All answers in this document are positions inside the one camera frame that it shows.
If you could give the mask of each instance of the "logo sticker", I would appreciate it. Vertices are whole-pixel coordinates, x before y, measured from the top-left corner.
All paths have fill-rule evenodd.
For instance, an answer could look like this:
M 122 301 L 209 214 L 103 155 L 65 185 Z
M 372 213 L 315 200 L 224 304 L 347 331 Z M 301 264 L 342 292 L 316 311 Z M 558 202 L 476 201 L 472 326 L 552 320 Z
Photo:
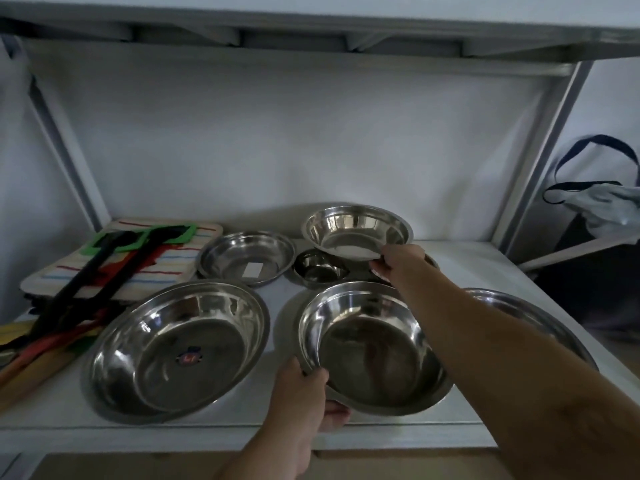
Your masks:
M 202 360 L 202 354 L 200 353 L 200 347 L 189 347 L 187 348 L 187 352 L 182 352 L 178 357 L 175 358 L 175 361 L 178 365 L 183 367 L 187 367 L 189 365 L 196 365 L 198 362 Z

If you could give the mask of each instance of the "person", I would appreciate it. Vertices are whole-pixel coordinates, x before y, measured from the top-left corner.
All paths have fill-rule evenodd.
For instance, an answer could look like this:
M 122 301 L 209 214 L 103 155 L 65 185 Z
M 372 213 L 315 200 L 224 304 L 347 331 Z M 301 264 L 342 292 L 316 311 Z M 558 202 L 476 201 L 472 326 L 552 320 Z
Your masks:
M 460 290 L 419 246 L 381 252 L 372 268 L 400 292 L 515 478 L 640 478 L 640 408 L 628 396 L 555 339 Z M 294 358 L 284 364 L 264 424 L 218 480 L 304 472 L 316 433 L 348 420 L 325 403 L 328 379 L 324 369 L 304 377 Z

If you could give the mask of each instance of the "person's left hand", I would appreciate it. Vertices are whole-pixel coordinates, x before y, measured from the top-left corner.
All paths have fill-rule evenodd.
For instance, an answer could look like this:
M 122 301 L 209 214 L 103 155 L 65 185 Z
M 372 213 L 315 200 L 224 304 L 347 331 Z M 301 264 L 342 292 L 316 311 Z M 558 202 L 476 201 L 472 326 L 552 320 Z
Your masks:
M 272 437 L 295 442 L 298 451 L 298 475 L 311 457 L 311 441 L 318 431 L 340 428 L 351 411 L 334 401 L 326 401 L 324 386 L 329 380 L 325 369 L 316 369 L 305 377 L 295 357 L 278 371 L 263 430 Z

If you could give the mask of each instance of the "rectangular white sticker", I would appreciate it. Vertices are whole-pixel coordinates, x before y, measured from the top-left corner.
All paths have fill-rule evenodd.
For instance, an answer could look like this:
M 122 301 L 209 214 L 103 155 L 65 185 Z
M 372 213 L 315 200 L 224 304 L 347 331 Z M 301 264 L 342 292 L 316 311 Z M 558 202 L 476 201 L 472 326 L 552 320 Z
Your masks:
M 261 262 L 250 262 L 247 263 L 244 268 L 244 273 L 242 274 L 243 278 L 258 278 L 260 276 L 260 272 L 262 271 L 262 263 Z

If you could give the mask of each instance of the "black bag strap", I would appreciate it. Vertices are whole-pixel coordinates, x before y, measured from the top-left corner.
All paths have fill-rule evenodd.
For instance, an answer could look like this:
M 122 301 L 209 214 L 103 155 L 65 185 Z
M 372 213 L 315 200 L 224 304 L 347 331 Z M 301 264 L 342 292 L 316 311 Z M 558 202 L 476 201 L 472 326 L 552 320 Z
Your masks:
M 616 180 L 595 180 L 592 182 L 561 182 L 557 183 L 558 170 L 560 170 L 565 163 L 567 163 L 572 158 L 578 156 L 581 151 L 583 151 L 588 144 L 600 144 L 606 146 L 608 148 L 612 148 L 613 150 L 617 150 L 620 153 L 624 154 L 629 160 L 633 161 L 638 167 L 638 174 L 636 177 L 636 187 L 640 187 L 640 163 L 638 163 L 638 157 L 636 152 L 633 151 L 628 144 L 624 141 L 620 141 L 618 138 L 614 138 L 612 136 L 608 136 L 605 134 L 597 134 L 595 136 L 589 136 L 587 138 L 582 138 L 575 142 L 575 144 L 569 149 L 569 151 L 565 154 L 564 157 L 558 161 L 556 165 L 556 170 L 554 172 L 554 180 L 556 183 L 547 188 L 544 192 L 542 192 L 542 200 L 552 205 L 557 205 L 560 203 L 564 203 L 564 200 L 559 202 L 550 202 L 547 200 L 546 193 L 549 190 L 562 190 L 564 192 L 580 192 L 582 190 L 587 190 L 589 187 L 592 187 L 596 184 L 612 184 L 612 185 L 622 185 L 620 182 Z

